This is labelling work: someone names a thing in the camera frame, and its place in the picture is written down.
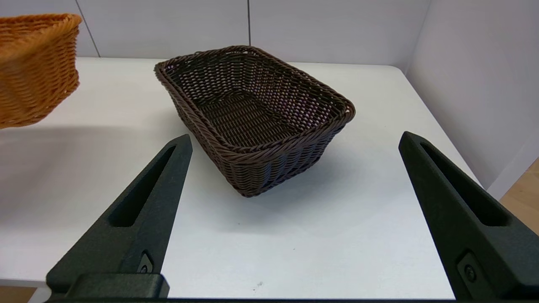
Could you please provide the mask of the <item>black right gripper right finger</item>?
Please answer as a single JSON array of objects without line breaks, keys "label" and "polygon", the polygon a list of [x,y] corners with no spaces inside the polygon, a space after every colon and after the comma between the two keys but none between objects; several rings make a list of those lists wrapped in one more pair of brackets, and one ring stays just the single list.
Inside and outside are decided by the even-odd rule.
[{"label": "black right gripper right finger", "polygon": [[537,300],[537,234],[425,138],[398,149],[454,297]]}]

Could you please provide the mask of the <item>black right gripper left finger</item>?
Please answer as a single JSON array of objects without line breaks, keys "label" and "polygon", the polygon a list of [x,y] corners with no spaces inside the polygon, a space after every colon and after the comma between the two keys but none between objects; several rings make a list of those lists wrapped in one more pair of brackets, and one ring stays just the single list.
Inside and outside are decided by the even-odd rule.
[{"label": "black right gripper left finger", "polygon": [[169,141],[46,276],[51,300],[157,300],[192,155],[189,135]]}]

